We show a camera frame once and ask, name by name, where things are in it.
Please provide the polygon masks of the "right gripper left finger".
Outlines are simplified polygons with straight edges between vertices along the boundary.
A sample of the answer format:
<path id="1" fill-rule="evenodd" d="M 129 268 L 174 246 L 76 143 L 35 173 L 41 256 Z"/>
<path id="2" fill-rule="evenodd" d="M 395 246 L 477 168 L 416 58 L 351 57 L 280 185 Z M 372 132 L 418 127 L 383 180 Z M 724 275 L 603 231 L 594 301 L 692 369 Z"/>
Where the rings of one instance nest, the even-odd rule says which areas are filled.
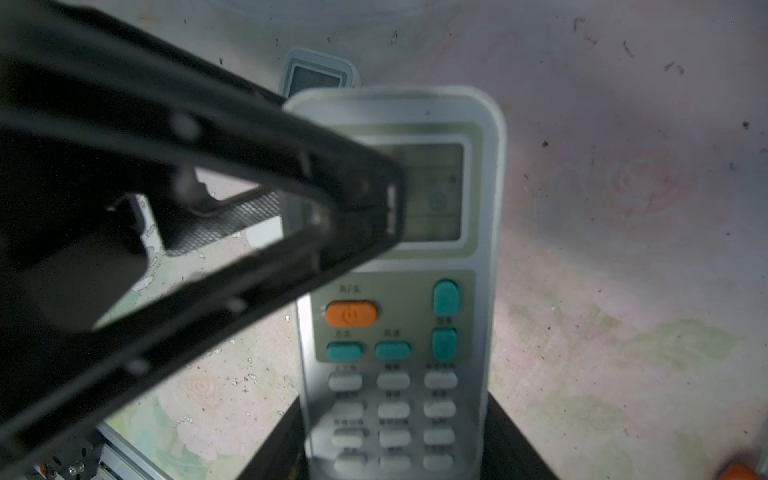
<path id="1" fill-rule="evenodd" d="M 406 181 L 277 95 L 97 10 L 1 5 L 1 470 L 21 474 L 217 342 L 391 249 Z M 121 317 L 149 258 L 306 199 L 286 239 Z"/>

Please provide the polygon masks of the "orange handled screwdriver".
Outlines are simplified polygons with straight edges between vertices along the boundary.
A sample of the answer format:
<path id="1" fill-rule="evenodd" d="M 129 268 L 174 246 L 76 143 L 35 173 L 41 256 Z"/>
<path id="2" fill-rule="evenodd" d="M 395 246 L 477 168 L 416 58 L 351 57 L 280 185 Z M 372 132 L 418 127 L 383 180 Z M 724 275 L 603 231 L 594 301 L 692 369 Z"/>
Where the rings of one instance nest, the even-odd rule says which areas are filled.
<path id="1" fill-rule="evenodd" d="M 763 480 L 763 477 L 746 465 L 731 463 L 720 472 L 717 480 Z"/>

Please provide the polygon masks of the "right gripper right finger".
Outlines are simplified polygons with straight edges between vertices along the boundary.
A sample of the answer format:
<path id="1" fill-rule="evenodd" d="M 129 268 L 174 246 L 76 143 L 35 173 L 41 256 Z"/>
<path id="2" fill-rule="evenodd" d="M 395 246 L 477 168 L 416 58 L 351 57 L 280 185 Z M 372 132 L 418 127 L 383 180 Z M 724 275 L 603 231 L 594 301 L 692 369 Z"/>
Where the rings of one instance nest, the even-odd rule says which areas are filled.
<path id="1" fill-rule="evenodd" d="M 492 394 L 483 434 L 481 480 L 558 480 Z"/>

